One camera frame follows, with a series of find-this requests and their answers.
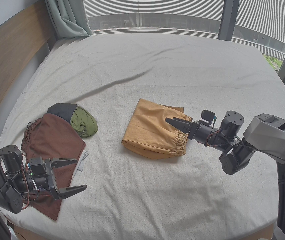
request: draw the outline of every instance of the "green grass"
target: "green grass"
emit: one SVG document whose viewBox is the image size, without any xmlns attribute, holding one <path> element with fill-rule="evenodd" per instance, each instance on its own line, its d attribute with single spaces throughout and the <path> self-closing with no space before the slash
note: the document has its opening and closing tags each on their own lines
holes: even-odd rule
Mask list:
<svg viewBox="0 0 285 240">
<path fill-rule="evenodd" d="M 272 56 L 268 56 L 268 55 L 265 55 L 263 54 L 264 58 L 267 60 L 267 62 L 270 64 L 270 66 L 272 66 L 273 69 L 275 69 L 275 67 L 272 65 L 271 62 L 275 62 L 278 67 L 281 67 L 281 64 L 282 64 L 282 60 L 279 60 L 275 57 L 272 57 Z"/>
</svg>

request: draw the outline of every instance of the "bed frame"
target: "bed frame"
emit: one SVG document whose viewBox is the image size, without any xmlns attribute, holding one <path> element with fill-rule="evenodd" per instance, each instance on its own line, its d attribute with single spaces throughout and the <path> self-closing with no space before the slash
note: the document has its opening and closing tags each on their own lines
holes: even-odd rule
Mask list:
<svg viewBox="0 0 285 240">
<path fill-rule="evenodd" d="M 0 26 L 0 104 L 27 63 L 54 33 L 44 0 Z"/>
</svg>

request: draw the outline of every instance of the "tan folded shorts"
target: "tan folded shorts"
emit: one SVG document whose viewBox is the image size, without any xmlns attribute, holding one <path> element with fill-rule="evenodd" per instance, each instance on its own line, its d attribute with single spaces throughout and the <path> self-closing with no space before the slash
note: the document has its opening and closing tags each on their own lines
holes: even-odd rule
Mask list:
<svg viewBox="0 0 285 240">
<path fill-rule="evenodd" d="M 183 107 L 170 107 L 140 99 L 129 121 L 121 144 L 151 159 L 172 158 L 186 154 L 188 134 L 165 122 L 165 118 L 192 121 Z"/>
</svg>

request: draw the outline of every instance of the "bed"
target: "bed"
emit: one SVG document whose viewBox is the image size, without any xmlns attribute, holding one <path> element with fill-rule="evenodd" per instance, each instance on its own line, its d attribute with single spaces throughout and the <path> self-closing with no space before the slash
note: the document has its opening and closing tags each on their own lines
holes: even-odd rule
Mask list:
<svg viewBox="0 0 285 240">
<path fill-rule="evenodd" d="M 21 145 L 28 122 L 55 103 L 77 103 L 97 120 L 84 139 L 89 156 L 71 186 L 88 188 L 62 202 L 56 222 L 28 207 L 0 212 L 48 239 L 240 239 L 277 217 L 276 162 L 256 152 L 236 175 L 220 152 L 195 141 L 186 155 L 151 160 L 121 145 L 140 98 L 244 117 L 239 136 L 261 113 L 285 118 L 285 86 L 251 46 L 172 34 L 102 34 L 59 40 L 19 97 L 0 146 Z"/>
</svg>

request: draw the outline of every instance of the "building facade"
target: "building facade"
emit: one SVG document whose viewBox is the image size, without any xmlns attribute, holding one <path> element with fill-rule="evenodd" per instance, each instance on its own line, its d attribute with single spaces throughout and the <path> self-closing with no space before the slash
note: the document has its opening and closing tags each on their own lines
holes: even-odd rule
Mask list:
<svg viewBox="0 0 285 240">
<path fill-rule="evenodd" d="M 84 0 L 95 34 L 172 33 L 217 38 L 224 0 Z M 285 56 L 285 0 L 240 0 L 233 42 Z"/>
</svg>

